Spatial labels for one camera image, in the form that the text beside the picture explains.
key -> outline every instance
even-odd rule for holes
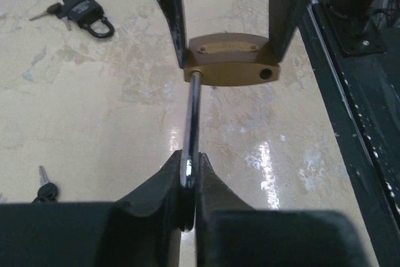
[[[61,10],[62,6],[63,5],[61,3],[54,3],[52,6],[49,6],[47,10],[45,10],[43,13],[40,13],[36,16],[29,18],[29,21],[34,21],[36,19],[42,18],[45,15],[57,14]]]
[[[61,18],[61,21],[66,25],[67,30],[68,30],[68,31],[71,31],[71,24],[69,23],[68,17],[67,17],[67,16],[62,17],[62,18]]]
[[[37,191],[37,197],[33,203],[55,203],[58,197],[58,188],[48,179],[43,166],[39,166],[40,184],[41,187]]]

shiny metal rod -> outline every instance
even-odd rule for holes
[[[181,187],[184,191],[194,190],[199,163],[199,112],[201,73],[193,72],[190,79],[189,101],[180,165]]]

padlock shackle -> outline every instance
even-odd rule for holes
[[[85,30],[87,30],[87,31],[89,32],[89,34],[91,34],[91,35],[94,36],[95,38],[105,39],[105,38],[112,37],[112,36],[114,35],[114,33],[115,33],[114,26],[110,23],[110,21],[108,21],[107,17],[104,17],[104,16],[103,16],[103,17],[100,19],[100,21],[101,21],[104,25],[106,25],[106,26],[108,27],[108,29],[109,29],[108,32],[106,32],[106,33],[97,33],[96,31],[93,30],[93,28],[92,28],[90,25],[88,25],[88,24],[86,24],[86,23],[84,23],[84,24],[82,25],[82,28],[85,29]]]

brass lock body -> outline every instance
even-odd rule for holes
[[[219,33],[190,40],[185,81],[196,71],[206,86],[248,86],[278,80],[281,69],[268,38]]]

brass plate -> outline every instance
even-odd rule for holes
[[[255,44],[242,41],[213,42],[197,48],[198,53],[225,53],[230,51],[243,51],[245,53],[258,51]]]
[[[207,45],[246,45],[246,49],[255,45],[257,49],[223,48],[223,51],[209,52],[208,47],[203,53],[198,51]],[[195,71],[202,74],[201,84],[206,86],[248,86],[276,81],[281,70],[267,38],[253,34],[221,33],[190,40],[184,66],[185,81],[190,82],[190,75]]]

